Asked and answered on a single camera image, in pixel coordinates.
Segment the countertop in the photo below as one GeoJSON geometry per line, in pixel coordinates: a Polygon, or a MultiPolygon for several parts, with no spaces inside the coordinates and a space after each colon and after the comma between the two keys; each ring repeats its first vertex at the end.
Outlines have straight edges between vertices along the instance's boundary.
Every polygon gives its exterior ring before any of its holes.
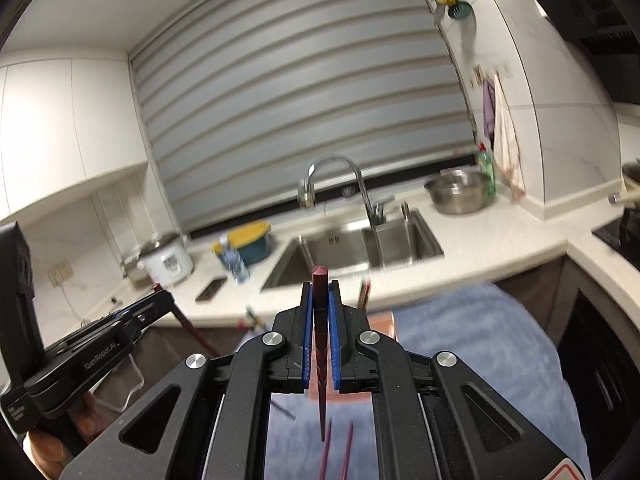
{"type": "MultiPolygon", "coordinates": [[[[412,266],[371,270],[368,310],[373,312],[426,298],[466,283],[498,280],[568,254],[583,267],[622,307],[640,328],[640,274],[615,251],[591,234],[591,230],[619,216],[605,198],[550,221],[540,221],[516,203],[496,197],[487,208],[464,216],[438,213],[423,189],[396,193],[419,211],[439,241],[444,256],[423,260],[412,266]]],[[[195,270],[183,283],[169,290],[183,312],[196,326],[235,326],[244,317],[247,305],[267,320],[281,310],[300,303],[301,287],[285,286],[261,290],[288,242],[299,234],[308,234],[345,221],[365,218],[359,197],[344,201],[347,205],[319,211],[274,226],[275,248],[269,258],[252,266],[251,279],[235,285],[229,279],[209,303],[195,303],[196,296],[225,270],[210,250],[210,241],[194,245],[190,253],[195,270]]],[[[340,293],[345,304],[357,303],[363,274],[343,276],[340,293]]],[[[120,290],[125,304],[139,292],[120,290]]],[[[176,326],[172,316],[158,325],[176,326]]]]}

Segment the blue gripper pad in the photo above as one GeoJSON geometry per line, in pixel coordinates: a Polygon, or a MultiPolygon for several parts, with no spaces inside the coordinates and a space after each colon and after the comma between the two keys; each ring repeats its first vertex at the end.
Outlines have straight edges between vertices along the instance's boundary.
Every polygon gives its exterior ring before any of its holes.
{"type": "Polygon", "coordinates": [[[311,378],[311,330],[313,328],[313,286],[309,286],[309,294],[306,297],[306,321],[305,321],[305,338],[302,344],[304,360],[302,361],[302,382],[304,389],[309,388],[309,379],[311,378]]]}
{"type": "Polygon", "coordinates": [[[340,344],[338,341],[338,320],[336,317],[334,286],[329,283],[329,342],[331,350],[331,375],[334,390],[340,389],[340,344]]]}

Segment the black phone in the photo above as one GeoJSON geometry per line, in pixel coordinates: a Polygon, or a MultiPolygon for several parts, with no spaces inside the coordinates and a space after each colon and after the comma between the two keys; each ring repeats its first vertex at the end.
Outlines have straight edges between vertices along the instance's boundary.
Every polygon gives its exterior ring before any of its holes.
{"type": "Polygon", "coordinates": [[[216,295],[217,291],[220,290],[220,287],[224,285],[226,282],[226,276],[222,278],[214,278],[209,285],[205,287],[205,289],[198,295],[196,298],[196,303],[202,303],[204,301],[211,301],[213,297],[216,295]]]}

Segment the dish soap bottle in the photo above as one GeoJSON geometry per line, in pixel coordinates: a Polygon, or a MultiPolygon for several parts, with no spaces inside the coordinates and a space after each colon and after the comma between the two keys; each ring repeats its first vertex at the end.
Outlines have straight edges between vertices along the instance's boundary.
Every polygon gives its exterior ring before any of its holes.
{"type": "Polygon", "coordinates": [[[223,234],[220,237],[220,245],[222,246],[222,261],[231,275],[236,280],[236,285],[241,285],[249,280],[249,271],[240,257],[238,249],[233,247],[229,242],[229,236],[223,234]]]}
{"type": "Polygon", "coordinates": [[[482,172],[489,178],[489,182],[486,185],[486,193],[488,196],[493,196],[495,195],[494,164],[491,162],[491,155],[489,155],[489,152],[486,150],[484,142],[478,144],[478,150],[476,159],[482,172]]]}

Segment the human hand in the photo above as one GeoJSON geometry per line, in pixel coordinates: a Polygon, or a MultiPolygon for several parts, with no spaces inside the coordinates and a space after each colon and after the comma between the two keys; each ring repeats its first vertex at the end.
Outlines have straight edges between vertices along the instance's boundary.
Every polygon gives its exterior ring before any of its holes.
{"type": "MultiPolygon", "coordinates": [[[[95,398],[87,392],[81,397],[84,409],[81,413],[69,412],[78,430],[89,443],[105,429],[102,414],[95,409],[95,398]]],[[[58,480],[63,462],[66,459],[66,449],[62,442],[41,430],[32,430],[27,434],[31,444],[31,460],[52,480],[58,480]]]]}

